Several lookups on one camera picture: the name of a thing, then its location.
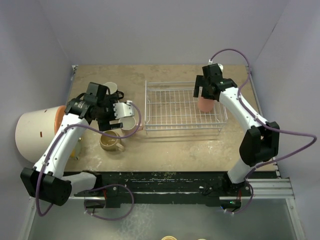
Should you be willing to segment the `pink cup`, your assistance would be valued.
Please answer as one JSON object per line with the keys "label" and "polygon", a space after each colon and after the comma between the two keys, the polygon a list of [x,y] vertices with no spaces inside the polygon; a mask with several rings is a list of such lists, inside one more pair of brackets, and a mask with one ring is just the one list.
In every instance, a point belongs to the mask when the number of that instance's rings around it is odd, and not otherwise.
{"label": "pink cup", "polygon": [[125,134],[125,135],[129,135],[131,133],[133,133],[135,130],[142,131],[143,130],[143,126],[142,124],[138,124],[136,119],[134,117],[124,117],[124,118],[120,118],[118,120],[119,123],[122,123],[122,128],[121,131]]}

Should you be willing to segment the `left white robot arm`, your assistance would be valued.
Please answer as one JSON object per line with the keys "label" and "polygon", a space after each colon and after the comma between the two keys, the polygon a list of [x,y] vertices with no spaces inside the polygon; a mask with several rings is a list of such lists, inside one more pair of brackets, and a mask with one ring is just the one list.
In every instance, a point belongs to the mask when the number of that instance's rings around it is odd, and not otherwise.
{"label": "left white robot arm", "polygon": [[112,121],[133,114],[130,102],[119,102],[119,93],[111,93],[105,85],[89,83],[86,92],[67,103],[61,125],[41,158],[32,168],[22,170],[20,178],[28,194],[37,202],[42,200],[57,206],[83,191],[91,196],[101,194],[100,173],[84,170],[64,177],[67,161],[92,121],[97,121],[99,131],[105,132],[122,127]]}

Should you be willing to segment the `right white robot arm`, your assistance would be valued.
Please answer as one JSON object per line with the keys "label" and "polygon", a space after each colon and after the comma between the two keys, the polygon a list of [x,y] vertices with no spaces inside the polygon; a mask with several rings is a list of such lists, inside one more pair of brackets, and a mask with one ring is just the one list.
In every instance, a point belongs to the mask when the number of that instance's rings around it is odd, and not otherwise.
{"label": "right white robot arm", "polygon": [[254,167],[278,155],[280,134],[277,131],[280,127],[275,121],[269,122],[255,111],[239,93],[237,84],[232,79],[223,77],[222,65],[206,65],[202,67],[202,72],[203,75],[196,76],[193,96],[223,104],[244,131],[239,147],[240,159],[227,172],[227,180],[222,183],[223,192],[233,196]]}

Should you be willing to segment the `salmon tall tumbler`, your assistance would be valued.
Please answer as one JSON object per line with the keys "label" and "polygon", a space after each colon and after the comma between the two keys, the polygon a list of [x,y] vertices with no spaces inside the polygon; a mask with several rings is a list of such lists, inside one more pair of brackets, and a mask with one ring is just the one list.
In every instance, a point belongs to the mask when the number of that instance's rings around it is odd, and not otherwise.
{"label": "salmon tall tumbler", "polygon": [[204,113],[210,112],[214,108],[214,100],[206,99],[202,96],[198,98],[197,107]]}

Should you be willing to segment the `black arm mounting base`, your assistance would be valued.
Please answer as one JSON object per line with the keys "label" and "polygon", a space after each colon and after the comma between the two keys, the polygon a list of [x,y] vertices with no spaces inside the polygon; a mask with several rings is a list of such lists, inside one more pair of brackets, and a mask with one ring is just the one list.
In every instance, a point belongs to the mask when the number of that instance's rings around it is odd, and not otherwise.
{"label": "black arm mounting base", "polygon": [[183,204],[218,207],[240,197],[250,197],[248,183],[227,182],[224,171],[151,171],[151,172],[100,172],[102,190],[76,194],[87,200],[106,199],[106,207],[117,208],[121,204]]}

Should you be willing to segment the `black hexagonal ceramic mug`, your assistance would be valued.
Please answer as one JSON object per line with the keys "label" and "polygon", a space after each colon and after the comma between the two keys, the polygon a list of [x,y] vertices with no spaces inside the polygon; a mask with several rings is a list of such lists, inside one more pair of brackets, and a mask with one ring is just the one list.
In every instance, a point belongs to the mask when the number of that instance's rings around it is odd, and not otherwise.
{"label": "black hexagonal ceramic mug", "polygon": [[108,87],[109,93],[112,95],[117,95],[118,99],[121,100],[124,98],[124,93],[118,90],[118,85],[114,82],[106,82],[103,84]]}

